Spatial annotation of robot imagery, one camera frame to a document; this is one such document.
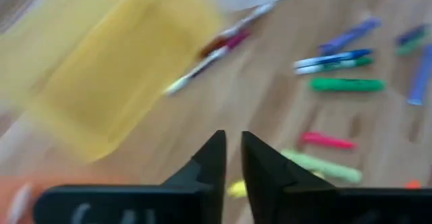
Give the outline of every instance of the yellow plastic container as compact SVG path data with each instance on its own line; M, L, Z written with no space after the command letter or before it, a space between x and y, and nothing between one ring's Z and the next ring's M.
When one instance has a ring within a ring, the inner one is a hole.
M220 28L207 0L48 0L0 37L0 93L94 161Z

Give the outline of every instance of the blue pen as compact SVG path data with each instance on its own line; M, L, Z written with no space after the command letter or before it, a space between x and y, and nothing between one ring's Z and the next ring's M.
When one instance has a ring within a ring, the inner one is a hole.
M303 59L294 63L294 68L306 67L311 65L320 65L323 63L331 63L336 61L357 59L362 56L371 54L373 52L372 49L359 49L355 51L349 51L345 53L340 53L337 55L329 55L324 57L315 57L310 59Z

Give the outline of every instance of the hardwood floor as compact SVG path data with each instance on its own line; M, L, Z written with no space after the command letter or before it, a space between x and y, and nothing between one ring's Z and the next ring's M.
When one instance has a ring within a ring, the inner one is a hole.
M375 64L296 76L292 63L314 57L321 43L369 14L382 27L347 50L373 48ZM55 148L54 139L25 115L1 118L0 174L106 173L157 184L178 170L216 130L228 138L227 185L242 178L240 133L249 130L272 147L296 147L305 131L358 143L354 152L305 146L310 155L363 172L362 186L403 187L412 179L432 184L432 94L423 107L407 105L410 80L421 57L395 56L394 38L432 22L432 0L283 0L254 34L175 96L162 98L112 155L84 165ZM376 78L377 93L316 93L315 76ZM225 197L224 223L252 223L247 201Z

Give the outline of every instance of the pink highlighter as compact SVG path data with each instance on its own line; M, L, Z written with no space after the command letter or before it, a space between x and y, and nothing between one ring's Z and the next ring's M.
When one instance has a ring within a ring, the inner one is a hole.
M317 144L320 146L336 147L343 149L353 149L357 145L348 140L337 139L331 136L326 136L319 132L306 132L302 136L302 141L309 144Z

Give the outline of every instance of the purple marker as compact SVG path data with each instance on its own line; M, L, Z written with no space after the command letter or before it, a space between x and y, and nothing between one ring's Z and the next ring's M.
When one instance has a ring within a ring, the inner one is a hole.
M432 45L424 48L421 64L418 67L416 77L411 82L411 93L408 103L411 105L422 105L426 93L429 75L432 69Z
M361 24L344 32L341 36L330 40L324 45L320 45L319 49L322 55L333 55L341 51L346 45L353 40L364 36L367 32L381 25L381 19L369 18Z

